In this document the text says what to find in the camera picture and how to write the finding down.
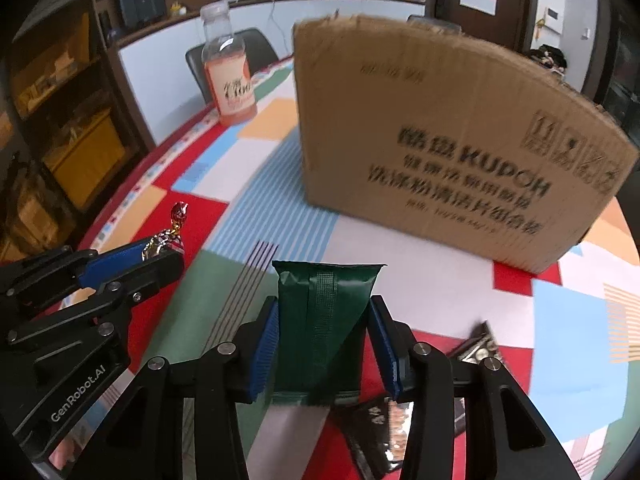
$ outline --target colorful patchwork tablecloth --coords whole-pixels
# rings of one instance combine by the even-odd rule
[[[141,363],[197,358],[252,320],[277,292],[273,259],[380,263],[374,293],[419,339],[449,351],[487,320],[580,476],[602,480],[640,428],[640,262],[617,201],[539,276],[315,208],[304,200],[292,61],[254,83],[254,119],[225,128],[208,112],[146,170],[95,237],[92,247],[107,251],[167,227],[176,201],[190,204],[188,270],[134,310],[130,371],[76,433],[88,437]],[[381,391],[367,344],[362,397]],[[251,479],[355,480],[327,413],[264,398],[239,406]],[[184,416],[185,473],[194,478],[192,406]],[[456,439],[456,480],[464,478],[464,438]]]

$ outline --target blue gripper pad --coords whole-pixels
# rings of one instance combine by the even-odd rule
[[[391,318],[382,296],[372,296],[369,300],[367,329],[385,389],[396,400],[414,386],[414,374],[407,342],[398,332],[398,324]]]
[[[267,385],[279,339],[278,301],[273,298],[249,368],[248,394],[251,402],[257,399],[258,394],[262,393]]]
[[[86,264],[84,272],[78,277],[80,286],[90,286],[97,290],[113,276],[142,263],[142,249],[148,241],[149,238],[144,238],[96,256]]]

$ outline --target bottle cap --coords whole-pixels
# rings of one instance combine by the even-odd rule
[[[218,2],[213,2],[212,4],[205,5],[200,9],[200,17],[204,20],[212,20],[221,14],[227,14],[229,12],[229,4],[220,0]]]

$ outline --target red tablecloth edge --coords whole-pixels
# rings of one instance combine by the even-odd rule
[[[100,214],[91,224],[91,227],[87,230],[82,238],[82,241],[78,244],[77,250],[87,249],[91,246],[95,237],[97,237],[102,226],[107,223],[111,215],[116,211],[118,206],[125,199],[127,194],[140,178],[145,174],[146,170],[151,168],[168,150],[173,146],[186,132],[193,128],[202,118],[213,108],[213,104],[207,104],[201,111],[195,114],[191,119],[185,122],[180,128],[175,130],[170,136],[168,136],[158,147],[150,152],[145,158],[143,158],[135,170],[133,170],[125,181],[118,186],[118,189],[104,206]]]

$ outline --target plastic bottle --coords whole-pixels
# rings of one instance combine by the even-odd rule
[[[231,29],[228,3],[214,2],[200,9],[207,39],[202,62],[211,95],[225,126],[242,123],[258,113],[244,41]]]

